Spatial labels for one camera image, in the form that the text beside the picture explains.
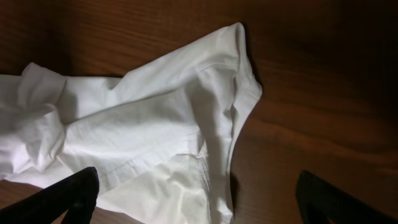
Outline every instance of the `wooden table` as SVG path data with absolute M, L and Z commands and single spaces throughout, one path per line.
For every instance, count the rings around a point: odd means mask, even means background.
M 301 223 L 301 170 L 398 218 L 396 3 L 0 0 L 0 73 L 123 76 L 242 22 L 264 92 L 234 151 L 236 223 Z M 0 207 L 37 188 L 0 182 Z M 92 223 L 135 223 L 96 210 Z

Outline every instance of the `white t-shirt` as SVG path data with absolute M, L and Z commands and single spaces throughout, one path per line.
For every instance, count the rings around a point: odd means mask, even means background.
M 240 23 L 123 78 L 31 63 L 0 75 L 0 178 L 44 188 L 94 166 L 103 209 L 142 223 L 231 223 L 231 156 L 260 96 Z

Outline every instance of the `wrinkled fabric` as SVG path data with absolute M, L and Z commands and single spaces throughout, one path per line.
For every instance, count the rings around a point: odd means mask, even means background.
M 94 166 L 103 209 L 142 223 L 232 223 L 231 156 L 260 96 L 239 23 L 123 78 L 31 63 L 0 75 L 0 177 L 44 188 Z

